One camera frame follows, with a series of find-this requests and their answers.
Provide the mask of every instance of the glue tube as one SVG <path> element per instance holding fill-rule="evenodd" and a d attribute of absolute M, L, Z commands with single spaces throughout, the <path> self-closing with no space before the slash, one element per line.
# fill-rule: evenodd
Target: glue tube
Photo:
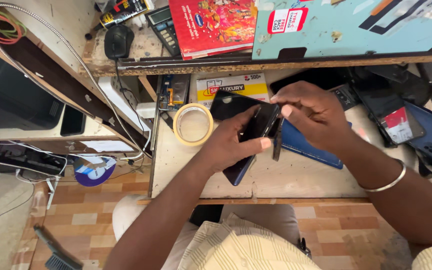
<path fill-rule="evenodd" d="M 103 28 L 111 28 L 117 24 L 141 15 L 148 10 L 154 9 L 154 4 L 151 0 L 122 0 L 108 12 L 105 12 L 99 18 L 98 25 L 94 27 L 95 31 Z"/>

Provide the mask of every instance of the purple disc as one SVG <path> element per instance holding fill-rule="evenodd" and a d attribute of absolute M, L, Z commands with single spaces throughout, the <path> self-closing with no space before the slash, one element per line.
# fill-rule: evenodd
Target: purple disc
<path fill-rule="evenodd" d="M 85 187 L 94 187 L 104 183 L 113 173 L 116 165 L 111 166 L 109 169 L 98 168 L 89 174 L 75 172 L 74 177 L 76 181 Z"/>

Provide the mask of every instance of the desk surface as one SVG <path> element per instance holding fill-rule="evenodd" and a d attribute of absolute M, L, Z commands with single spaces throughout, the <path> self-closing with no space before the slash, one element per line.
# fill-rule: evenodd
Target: desk surface
<path fill-rule="evenodd" d="M 298 70 L 265 70 L 266 82 L 285 78 Z M 196 79 L 228 76 L 230 72 L 197 73 L 191 77 L 189 101 L 196 102 Z M 231 72 L 232 75 L 244 72 Z M 416 154 L 406 145 L 384 148 L 383 139 L 374 123 L 367 117 L 362 105 L 345 112 L 354 131 L 363 129 L 371 144 L 383 152 L 398 158 L 408 167 L 417 168 Z M 181 144 L 168 125 L 161 121 L 153 158 L 151 197 L 155 198 L 174 175 L 199 151 L 200 146 Z M 355 198 L 366 197 L 346 167 L 335 169 L 313 159 L 281 149 L 279 162 L 272 159 L 269 148 L 256 156 L 256 161 L 244 176 L 241 184 L 232 186 L 223 173 L 213 175 L 202 191 L 201 198 Z"/>

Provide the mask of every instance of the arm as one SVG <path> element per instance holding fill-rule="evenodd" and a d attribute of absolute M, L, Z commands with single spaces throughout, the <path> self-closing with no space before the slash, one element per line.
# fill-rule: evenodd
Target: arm
<path fill-rule="evenodd" d="M 105 269 L 161 269 L 209 177 L 271 146 L 268 138 L 240 143 L 255 107 L 223 121 L 201 150 L 144 209 L 116 243 Z"/>
<path fill-rule="evenodd" d="M 314 84 L 297 82 L 271 99 L 285 104 L 281 114 L 310 144 L 329 151 L 366 189 L 384 187 L 401 174 L 399 162 L 354 133 L 337 98 Z M 432 183 L 407 168 L 393 187 L 368 192 L 376 210 L 408 242 L 432 246 Z"/>

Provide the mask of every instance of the man's right hand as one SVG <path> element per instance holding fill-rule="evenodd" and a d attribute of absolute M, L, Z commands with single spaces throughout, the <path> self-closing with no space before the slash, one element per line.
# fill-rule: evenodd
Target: man's right hand
<path fill-rule="evenodd" d="M 286 85 L 271 98 L 271 103 L 284 105 L 284 118 L 318 149 L 337 154 L 344 151 L 345 142 L 357 138 L 338 98 L 312 83 L 298 81 Z"/>

